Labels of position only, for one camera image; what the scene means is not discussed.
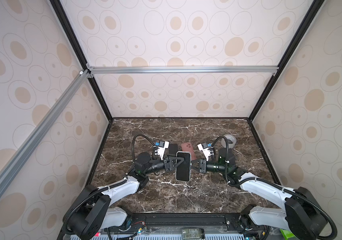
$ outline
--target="patterned wall panel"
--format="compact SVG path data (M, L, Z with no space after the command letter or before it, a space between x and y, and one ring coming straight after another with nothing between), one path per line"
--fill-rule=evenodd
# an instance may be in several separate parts
M312 0L62 0L92 66L276 65Z
M114 117L248 117L271 73L97 74Z
M342 0L321 9L254 125L283 185L309 189L342 239Z
M0 0L0 171L79 69L45 0Z
M0 199L0 240L53 240L83 189L107 119L80 86Z

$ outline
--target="white bracket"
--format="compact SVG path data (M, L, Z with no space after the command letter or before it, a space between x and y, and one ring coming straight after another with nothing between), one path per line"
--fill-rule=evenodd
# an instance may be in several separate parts
M249 216L256 225L271 225L290 231L285 219L287 214L283 209L270 209L256 206L251 209Z
M206 143L201 143L201 144L198 144L197 145L197 148L199 149L199 151L202 151L203 153L204 153L204 156L205 156L205 159L207 160L207 161L209 161L209 156L211 156L211 150L210 150L210 147L211 147L211 143L208 143L208 144L206 144Z
M160 159L163 160L164 152L166 151L166 148L168 148L170 142L168 141L159 141L155 143L155 145L158 147L156 150L156 154L160 156Z

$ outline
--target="phone screen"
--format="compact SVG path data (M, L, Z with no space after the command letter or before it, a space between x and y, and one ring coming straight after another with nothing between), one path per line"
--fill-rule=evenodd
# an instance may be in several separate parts
M191 153L177 152L176 156L184 158L184 161L176 168L176 180L188 182L190 180L191 172Z

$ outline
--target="green object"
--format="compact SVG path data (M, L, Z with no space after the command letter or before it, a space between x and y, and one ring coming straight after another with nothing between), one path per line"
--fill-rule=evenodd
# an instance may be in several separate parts
M183 228L182 240L200 240L204 239L204 229L202 228Z
M291 233L290 231L284 230L284 229L280 229L280 232L283 234L283 237L285 240L287 240L291 237L296 237L295 235L293 235L293 233Z

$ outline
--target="marble table surface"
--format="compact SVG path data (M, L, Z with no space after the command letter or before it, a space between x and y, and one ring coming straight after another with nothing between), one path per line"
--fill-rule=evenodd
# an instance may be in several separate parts
M181 143L191 142L198 159L204 158L204 155L198 151L197 144L212 143L220 135L233 134L237 139L233 149L237 165L273 182L245 120L146 118L114 120L92 185L104 186L122 179L133 164L131 141L138 133L150 137L153 142L165 140L178 143L180 151ZM147 140L137 138L136 156L140 152L151 150L152 146ZM200 174L191 171L189 182L177 181L175 174L171 172L162 172L159 176L150 174L144 189L117 201L113 206L123 205L134 213L223 213L240 212L248 204L276 207L255 194L226 185L222 175L218 173Z

